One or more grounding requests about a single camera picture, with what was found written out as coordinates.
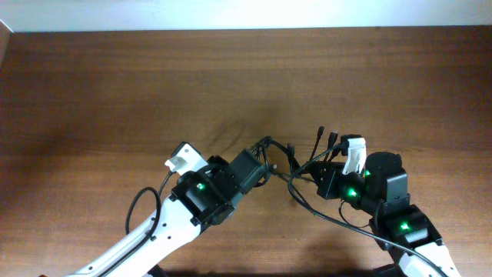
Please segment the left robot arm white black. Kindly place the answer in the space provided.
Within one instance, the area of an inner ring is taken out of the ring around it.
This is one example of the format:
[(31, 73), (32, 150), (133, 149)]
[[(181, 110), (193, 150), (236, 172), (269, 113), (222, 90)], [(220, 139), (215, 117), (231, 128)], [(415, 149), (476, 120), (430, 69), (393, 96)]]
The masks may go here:
[(179, 176), (170, 195), (149, 217), (75, 276), (144, 276), (162, 259), (220, 225), (252, 188), (269, 176), (263, 147), (244, 149), (232, 162), (204, 159), (182, 142), (166, 161)]

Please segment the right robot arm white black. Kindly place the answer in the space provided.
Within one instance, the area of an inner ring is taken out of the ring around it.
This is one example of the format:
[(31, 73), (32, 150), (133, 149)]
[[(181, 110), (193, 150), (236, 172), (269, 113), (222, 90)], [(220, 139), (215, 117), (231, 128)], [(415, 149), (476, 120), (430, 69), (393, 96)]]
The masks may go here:
[(341, 199), (371, 216), (368, 225), (379, 247), (394, 261), (372, 271), (373, 276), (459, 276), (442, 236), (430, 219), (411, 204), (408, 176), (401, 156), (370, 154), (365, 168), (343, 173), (342, 162), (313, 162), (304, 171), (324, 199)]

